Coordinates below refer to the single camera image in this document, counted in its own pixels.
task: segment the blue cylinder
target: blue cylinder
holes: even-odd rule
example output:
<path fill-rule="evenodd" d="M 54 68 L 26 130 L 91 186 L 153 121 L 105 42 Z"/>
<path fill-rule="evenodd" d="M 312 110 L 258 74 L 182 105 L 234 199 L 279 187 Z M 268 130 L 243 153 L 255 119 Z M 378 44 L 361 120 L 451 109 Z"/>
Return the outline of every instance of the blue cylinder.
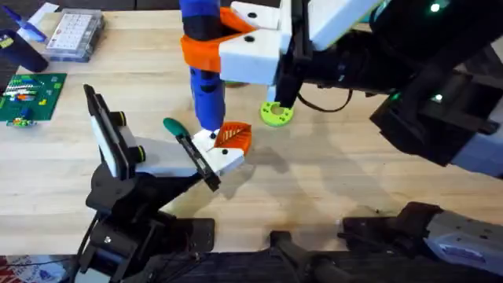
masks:
<path fill-rule="evenodd" d="M 207 41 L 222 36 L 219 0 L 180 0 L 183 31 L 191 39 Z M 220 75 L 190 68 L 196 117 L 206 130 L 217 130 L 226 114 L 225 87 Z"/>

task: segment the circuit board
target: circuit board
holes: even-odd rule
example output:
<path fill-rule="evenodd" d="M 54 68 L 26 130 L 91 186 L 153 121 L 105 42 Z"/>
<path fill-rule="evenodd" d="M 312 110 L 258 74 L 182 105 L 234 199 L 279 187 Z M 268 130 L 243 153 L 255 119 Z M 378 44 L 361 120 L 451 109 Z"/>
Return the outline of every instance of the circuit board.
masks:
<path fill-rule="evenodd" d="M 16 119 L 23 108 L 30 109 L 30 120 L 50 120 L 65 79 L 66 74 L 14 75 L 0 97 L 0 121 Z M 31 100 L 13 97 L 30 97 Z"/>

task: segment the wood tabletop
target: wood tabletop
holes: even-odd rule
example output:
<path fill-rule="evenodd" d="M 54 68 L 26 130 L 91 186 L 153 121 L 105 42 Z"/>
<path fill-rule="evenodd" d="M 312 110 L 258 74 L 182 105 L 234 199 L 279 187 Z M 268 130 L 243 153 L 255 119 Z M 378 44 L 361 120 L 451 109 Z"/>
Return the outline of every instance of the wood tabletop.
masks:
<path fill-rule="evenodd" d="M 46 16 L 42 30 L 52 34 L 58 18 Z M 84 83 L 110 109 L 124 111 L 138 137 L 174 140 L 163 128 L 168 116 L 199 130 L 179 45 L 180 12 L 110 12 L 105 19 L 89 63 L 51 63 L 46 70 L 68 73 L 52 120 L 31 129 L 0 127 L 0 255 L 68 254 L 79 246 L 94 214 L 85 199 L 100 162 Z M 302 93 L 326 108 L 347 96 L 315 86 Z M 503 224 L 501 181 L 406 155 L 380 136 L 369 117 L 384 97 L 355 93 L 333 114 L 297 103 L 282 128 L 261 121 L 265 97 L 264 86 L 227 90 L 226 120 L 252 125 L 246 164 L 224 176 L 216 193 L 201 183 L 163 208 L 214 218 L 215 251 L 265 248 L 271 230 L 292 231 L 305 248 L 341 249 L 336 232 L 343 217 L 395 215 L 412 200 Z"/>

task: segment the clear plastic container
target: clear plastic container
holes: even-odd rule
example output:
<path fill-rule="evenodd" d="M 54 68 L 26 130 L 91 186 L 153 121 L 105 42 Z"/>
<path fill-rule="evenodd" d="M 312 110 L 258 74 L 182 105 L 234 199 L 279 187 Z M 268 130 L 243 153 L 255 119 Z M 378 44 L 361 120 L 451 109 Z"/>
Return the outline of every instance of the clear plastic container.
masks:
<path fill-rule="evenodd" d="M 105 27 L 100 10 L 63 9 L 53 36 L 42 52 L 51 61 L 88 62 Z"/>

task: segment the wire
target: wire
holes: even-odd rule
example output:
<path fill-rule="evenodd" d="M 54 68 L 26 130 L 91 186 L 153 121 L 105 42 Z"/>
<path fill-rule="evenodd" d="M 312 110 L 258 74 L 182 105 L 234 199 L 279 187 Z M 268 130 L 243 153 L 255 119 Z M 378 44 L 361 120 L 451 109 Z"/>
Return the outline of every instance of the wire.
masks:
<path fill-rule="evenodd" d="M 314 105 L 313 103 L 307 101 L 302 95 L 300 95 L 300 93 L 297 94 L 297 98 L 300 100 L 300 102 L 304 103 L 305 106 L 307 106 L 311 109 L 314 109 L 316 111 L 319 111 L 319 112 L 324 112 L 324 113 L 334 113 L 334 112 L 338 112 L 338 111 L 344 109 L 347 106 L 347 104 L 349 103 L 349 101 L 351 101 L 352 97 L 353 97 L 353 90 L 349 90 L 347 93 L 347 100 L 346 100 L 346 102 L 344 102 L 344 104 L 342 106 L 340 106 L 339 108 L 336 108 L 336 109 L 324 109 L 324 108 L 321 108 L 320 106 Z"/>
<path fill-rule="evenodd" d="M 2 264 L 2 265 L 0 265 L 0 267 L 13 267 L 13 266 L 41 266 L 41 265 L 51 264 L 51 263 L 61 263 L 61 262 L 65 262 L 65 261 L 68 261 L 68 260 L 72 260 L 72 258 L 59 259 L 59 260 L 51 260 L 51 261 L 44 262 L 44 263 Z"/>
<path fill-rule="evenodd" d="M 91 234 L 91 231 L 93 230 L 94 226 L 96 225 L 96 222 L 99 219 L 99 214 L 96 212 L 94 214 L 93 220 L 91 220 L 91 224 L 87 228 L 86 233 L 84 234 L 84 237 L 82 238 L 82 241 L 80 242 L 79 250 L 77 251 L 77 255 L 75 256 L 75 262 L 72 265 L 71 273 L 70 273 L 70 283 L 75 283 L 75 277 L 77 276 L 77 272 L 79 272 L 79 260 L 80 257 L 82 256 L 82 253 L 84 251 L 84 247 L 86 246 L 87 240 L 89 239 L 89 236 Z"/>
<path fill-rule="evenodd" d="M 205 256 L 203 258 L 196 259 L 196 262 L 192 266 L 189 266 L 189 263 L 187 263 L 182 268 L 180 268 L 179 270 L 175 271 L 172 275 L 170 275 L 170 277 L 166 278 L 165 283 L 171 282 L 171 281 L 173 281 L 173 280 L 175 280 L 177 278 L 180 278 L 181 276 L 187 274 L 188 272 L 190 272 L 191 270 L 193 270 L 194 268 L 196 268 L 197 266 L 199 266 L 201 263 L 203 263 L 208 257 L 209 256 L 207 255 L 207 256 Z"/>

